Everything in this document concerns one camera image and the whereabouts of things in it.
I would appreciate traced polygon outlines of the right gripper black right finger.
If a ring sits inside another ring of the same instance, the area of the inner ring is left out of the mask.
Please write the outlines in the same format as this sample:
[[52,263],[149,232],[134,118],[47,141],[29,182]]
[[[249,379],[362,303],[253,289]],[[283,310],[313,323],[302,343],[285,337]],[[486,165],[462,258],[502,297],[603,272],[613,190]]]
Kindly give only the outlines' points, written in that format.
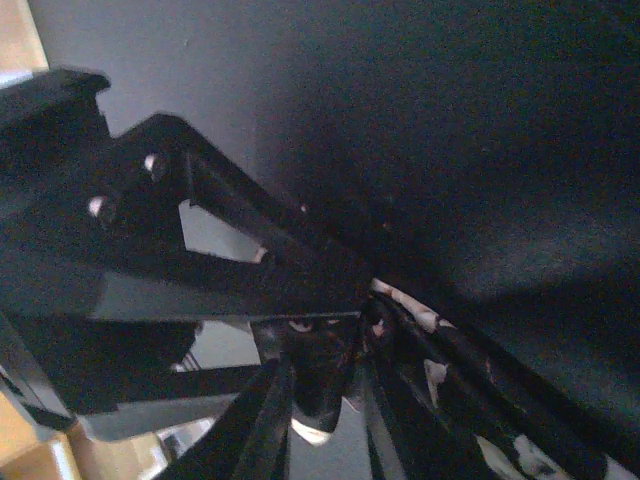
[[287,479],[294,375],[271,359],[212,429],[164,470],[166,479]]

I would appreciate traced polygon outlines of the black floral patterned tie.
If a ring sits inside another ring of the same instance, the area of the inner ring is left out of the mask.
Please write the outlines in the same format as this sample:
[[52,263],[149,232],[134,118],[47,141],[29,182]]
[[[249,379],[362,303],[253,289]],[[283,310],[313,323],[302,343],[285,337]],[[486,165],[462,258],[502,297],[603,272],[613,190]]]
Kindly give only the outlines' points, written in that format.
[[[376,479],[635,479],[639,437],[587,414],[496,347],[374,281],[342,405],[365,418]],[[291,428],[322,446],[332,433]]]

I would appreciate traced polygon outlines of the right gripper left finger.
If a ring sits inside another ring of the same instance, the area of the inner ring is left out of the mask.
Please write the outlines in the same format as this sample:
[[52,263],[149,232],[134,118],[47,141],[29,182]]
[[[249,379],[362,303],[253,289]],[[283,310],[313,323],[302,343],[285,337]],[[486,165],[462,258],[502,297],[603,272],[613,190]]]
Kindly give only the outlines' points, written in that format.
[[184,119],[119,136],[99,74],[1,89],[1,375],[62,415],[191,397],[172,371],[206,321],[353,314],[355,252],[280,204]]

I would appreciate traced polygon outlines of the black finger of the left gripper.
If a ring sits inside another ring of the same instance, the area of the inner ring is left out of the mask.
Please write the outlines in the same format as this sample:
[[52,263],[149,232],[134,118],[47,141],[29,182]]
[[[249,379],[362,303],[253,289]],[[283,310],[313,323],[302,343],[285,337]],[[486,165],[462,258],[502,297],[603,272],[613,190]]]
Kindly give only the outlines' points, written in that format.
[[356,319],[269,319],[252,324],[260,360],[285,355],[294,372],[292,425],[332,433],[351,381],[359,340]]

